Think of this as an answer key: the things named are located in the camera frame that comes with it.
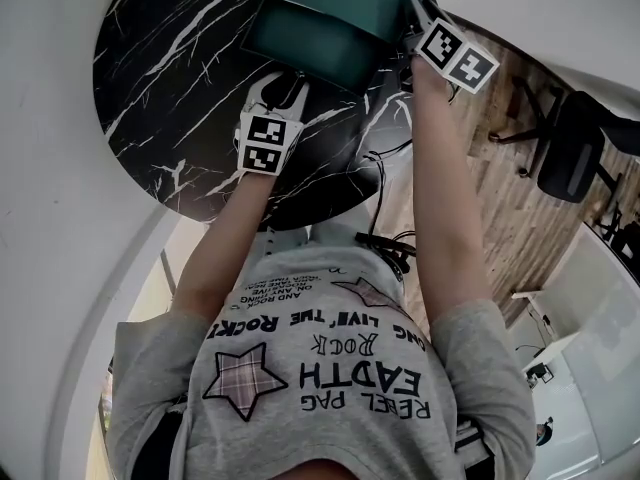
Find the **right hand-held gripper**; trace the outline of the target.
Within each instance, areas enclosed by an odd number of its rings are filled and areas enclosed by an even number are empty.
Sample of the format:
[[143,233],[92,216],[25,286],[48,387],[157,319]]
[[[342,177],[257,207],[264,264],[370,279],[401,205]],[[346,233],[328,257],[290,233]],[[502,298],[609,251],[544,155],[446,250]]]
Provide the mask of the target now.
[[431,0],[409,0],[422,30],[404,39],[406,49],[425,60],[442,78],[478,93],[500,63],[461,30],[433,14]]

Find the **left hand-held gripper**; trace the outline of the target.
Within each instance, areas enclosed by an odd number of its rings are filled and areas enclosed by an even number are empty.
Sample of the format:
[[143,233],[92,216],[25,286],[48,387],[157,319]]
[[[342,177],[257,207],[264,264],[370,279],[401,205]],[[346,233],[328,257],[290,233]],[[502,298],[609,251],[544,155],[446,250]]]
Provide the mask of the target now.
[[[309,83],[302,78],[289,93],[286,82],[284,73],[276,71],[250,86],[237,130],[238,170],[281,173],[303,129],[293,120],[301,119],[309,92]],[[272,110],[281,118],[268,114]]]

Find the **person's right forearm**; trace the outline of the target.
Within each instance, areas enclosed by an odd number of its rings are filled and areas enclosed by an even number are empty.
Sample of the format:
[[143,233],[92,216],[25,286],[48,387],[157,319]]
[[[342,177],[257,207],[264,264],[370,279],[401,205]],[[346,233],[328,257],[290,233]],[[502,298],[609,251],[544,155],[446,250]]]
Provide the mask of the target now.
[[417,269],[427,319],[492,297],[481,212],[446,81],[422,58],[411,61],[413,213]]

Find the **person's left forearm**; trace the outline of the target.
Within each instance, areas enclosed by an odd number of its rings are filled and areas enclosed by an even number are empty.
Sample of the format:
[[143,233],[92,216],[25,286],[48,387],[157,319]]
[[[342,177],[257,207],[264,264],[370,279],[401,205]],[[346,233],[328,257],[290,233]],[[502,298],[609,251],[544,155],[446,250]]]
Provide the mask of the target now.
[[239,278],[275,181],[262,174],[242,176],[187,260],[173,297],[173,311],[214,322]]

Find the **black marble round table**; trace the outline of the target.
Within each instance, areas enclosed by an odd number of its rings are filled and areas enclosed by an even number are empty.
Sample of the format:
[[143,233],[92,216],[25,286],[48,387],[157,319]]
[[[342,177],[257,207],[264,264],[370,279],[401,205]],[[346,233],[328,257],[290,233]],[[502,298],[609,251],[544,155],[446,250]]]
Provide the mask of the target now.
[[[234,130],[250,86],[277,63],[242,41],[261,0],[113,0],[93,64],[94,98],[123,168],[168,208],[211,222],[239,172]],[[310,84],[303,130],[278,177],[266,226],[293,229],[374,196],[410,161],[411,96],[393,54],[358,97]]]

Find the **light grey trousers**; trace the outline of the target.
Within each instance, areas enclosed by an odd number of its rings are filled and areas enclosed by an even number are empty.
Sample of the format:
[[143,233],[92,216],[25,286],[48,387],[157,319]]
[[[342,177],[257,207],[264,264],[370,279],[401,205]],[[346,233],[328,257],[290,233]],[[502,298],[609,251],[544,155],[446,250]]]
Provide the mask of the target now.
[[262,258],[304,246],[350,247],[357,246],[355,235],[369,229],[371,215],[364,204],[360,204],[337,217],[305,227],[275,231],[268,228],[258,232],[250,254]]

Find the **black office chair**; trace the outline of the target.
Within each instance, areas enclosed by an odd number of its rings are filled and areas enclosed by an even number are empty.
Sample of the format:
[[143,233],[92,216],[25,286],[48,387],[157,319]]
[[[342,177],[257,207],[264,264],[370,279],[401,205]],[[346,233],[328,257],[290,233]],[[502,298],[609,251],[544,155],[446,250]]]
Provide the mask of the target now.
[[527,81],[513,77],[516,90],[522,90],[533,110],[536,126],[509,137],[489,134],[495,144],[507,145],[536,140],[531,166],[521,167],[522,178],[537,178],[545,194],[569,203],[584,200],[595,177],[600,177],[615,196],[622,176],[612,177],[601,165],[605,143],[622,153],[640,157],[640,121],[619,117],[584,91],[565,94],[552,87],[554,101],[545,114]]

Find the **grey printed t-shirt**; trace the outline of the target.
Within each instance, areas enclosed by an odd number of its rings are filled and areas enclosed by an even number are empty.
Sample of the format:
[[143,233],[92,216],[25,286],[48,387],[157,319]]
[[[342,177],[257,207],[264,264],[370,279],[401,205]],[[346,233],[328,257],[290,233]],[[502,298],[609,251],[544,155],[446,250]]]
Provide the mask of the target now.
[[262,259],[206,324],[116,331],[107,449],[117,480],[271,480],[314,460],[359,480],[524,480],[533,401],[496,305],[426,337],[359,247]]

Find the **white desk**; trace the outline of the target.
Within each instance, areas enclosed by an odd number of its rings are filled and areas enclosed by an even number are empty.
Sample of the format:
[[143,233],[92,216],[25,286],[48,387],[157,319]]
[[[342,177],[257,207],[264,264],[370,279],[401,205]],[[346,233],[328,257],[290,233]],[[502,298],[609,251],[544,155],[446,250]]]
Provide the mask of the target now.
[[511,299],[524,304],[522,313],[508,328],[523,370],[553,359],[579,331],[572,314],[566,316],[559,312],[545,290],[515,292]]

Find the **spare hand-held gripper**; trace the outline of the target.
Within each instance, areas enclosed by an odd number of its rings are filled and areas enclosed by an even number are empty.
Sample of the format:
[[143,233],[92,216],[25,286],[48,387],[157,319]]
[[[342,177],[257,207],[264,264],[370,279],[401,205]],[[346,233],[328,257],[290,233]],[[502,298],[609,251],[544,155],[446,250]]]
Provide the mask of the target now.
[[531,366],[526,370],[525,375],[531,389],[533,389],[539,381],[548,383],[554,378],[553,372],[544,363],[538,363]]

